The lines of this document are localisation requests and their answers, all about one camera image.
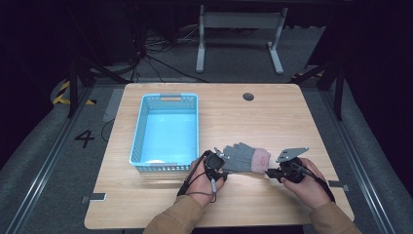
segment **circular hole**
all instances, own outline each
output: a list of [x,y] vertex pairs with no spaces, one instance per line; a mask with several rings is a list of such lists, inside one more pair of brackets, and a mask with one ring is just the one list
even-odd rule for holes
[[254,95],[251,94],[251,93],[245,93],[245,94],[243,94],[243,98],[245,100],[252,101],[252,100],[254,100]]

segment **number 4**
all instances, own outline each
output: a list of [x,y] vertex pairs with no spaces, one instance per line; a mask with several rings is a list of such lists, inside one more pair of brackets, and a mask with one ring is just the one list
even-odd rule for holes
[[91,137],[91,133],[92,131],[86,130],[82,134],[76,136],[75,140],[84,140],[85,142],[83,143],[83,148],[86,148],[86,146],[88,145],[88,141],[94,139],[94,137]]

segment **gray glove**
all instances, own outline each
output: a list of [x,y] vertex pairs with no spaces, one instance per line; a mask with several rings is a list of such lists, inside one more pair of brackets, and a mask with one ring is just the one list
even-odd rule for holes
[[223,150],[225,161],[223,169],[231,173],[264,174],[268,170],[271,154],[263,148],[252,148],[240,142],[227,145]]

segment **sleeve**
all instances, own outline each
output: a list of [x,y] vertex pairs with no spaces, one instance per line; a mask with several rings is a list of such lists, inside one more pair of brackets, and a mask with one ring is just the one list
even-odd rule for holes
[[144,234],[190,234],[204,215],[204,207],[187,195],[176,198],[175,203],[156,215],[146,226]]
[[361,233],[346,214],[332,202],[310,212],[310,220],[319,234]]

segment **wrist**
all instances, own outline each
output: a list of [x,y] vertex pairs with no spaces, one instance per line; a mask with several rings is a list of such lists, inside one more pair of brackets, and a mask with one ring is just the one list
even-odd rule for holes
[[194,199],[196,202],[198,202],[204,208],[210,203],[210,201],[212,200],[212,197],[213,197],[213,195],[198,194],[198,193],[189,194],[187,196]]

